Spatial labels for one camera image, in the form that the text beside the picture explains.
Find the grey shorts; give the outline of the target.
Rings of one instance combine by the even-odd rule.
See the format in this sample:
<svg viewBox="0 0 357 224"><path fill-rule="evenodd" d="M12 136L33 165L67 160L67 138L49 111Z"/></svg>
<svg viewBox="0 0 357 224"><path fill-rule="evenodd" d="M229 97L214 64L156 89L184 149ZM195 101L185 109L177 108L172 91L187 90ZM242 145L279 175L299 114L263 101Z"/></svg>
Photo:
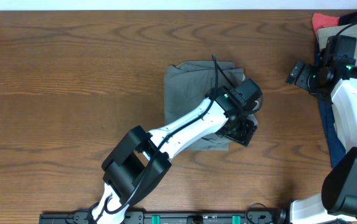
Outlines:
<svg viewBox="0 0 357 224"><path fill-rule="evenodd" d="M218 62L226 77L237 87L245 80L243 68L234 62ZM169 124L195 109L214 88L213 61L187 61L168 67L164 76L164 123ZM212 133L188 146L185 151L227 151L232 141Z"/></svg>

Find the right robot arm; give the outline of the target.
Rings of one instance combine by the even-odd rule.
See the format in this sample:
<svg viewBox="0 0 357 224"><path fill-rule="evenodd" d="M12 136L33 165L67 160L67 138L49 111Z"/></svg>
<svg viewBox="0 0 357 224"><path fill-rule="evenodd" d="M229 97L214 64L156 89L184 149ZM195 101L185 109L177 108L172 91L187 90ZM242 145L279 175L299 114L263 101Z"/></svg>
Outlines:
<svg viewBox="0 0 357 224"><path fill-rule="evenodd" d="M351 223L357 221L357 66L354 60L316 67L298 61L287 83L328 102L335 136L345 155L325 178L319 194L290 205L290 223Z"/></svg>

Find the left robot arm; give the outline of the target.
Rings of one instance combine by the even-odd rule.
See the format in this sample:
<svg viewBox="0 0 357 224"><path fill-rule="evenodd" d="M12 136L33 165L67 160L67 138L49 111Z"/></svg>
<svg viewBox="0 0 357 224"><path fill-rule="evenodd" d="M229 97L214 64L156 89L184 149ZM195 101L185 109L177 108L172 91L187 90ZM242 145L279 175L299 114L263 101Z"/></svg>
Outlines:
<svg viewBox="0 0 357 224"><path fill-rule="evenodd" d="M262 102L257 88L213 88L176 121L149 131L129 130L102 163L104 193L88 214L90 222L122 223L126 210L160 183L174 157L209 134L248 145L256 128L250 117Z"/></svg>

